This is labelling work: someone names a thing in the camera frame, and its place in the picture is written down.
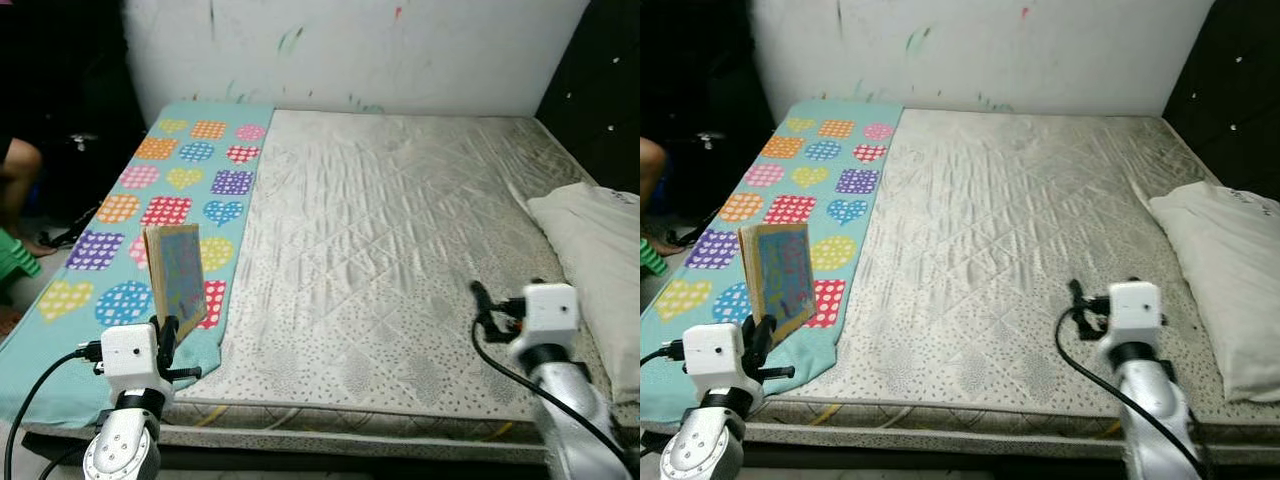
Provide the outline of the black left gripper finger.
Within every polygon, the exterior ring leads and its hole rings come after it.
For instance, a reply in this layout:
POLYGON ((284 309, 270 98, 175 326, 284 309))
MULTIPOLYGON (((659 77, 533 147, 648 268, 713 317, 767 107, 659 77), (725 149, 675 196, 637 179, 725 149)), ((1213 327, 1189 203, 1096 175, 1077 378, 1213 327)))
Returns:
POLYGON ((155 332, 157 337, 156 365, 160 372, 169 372, 170 370, 179 343, 179 326, 180 321, 174 315, 166 315, 165 317, 155 316, 155 332))
POLYGON ((756 317, 748 315, 745 320, 745 372, 763 369, 773 347, 773 334, 777 321, 773 315, 756 317))

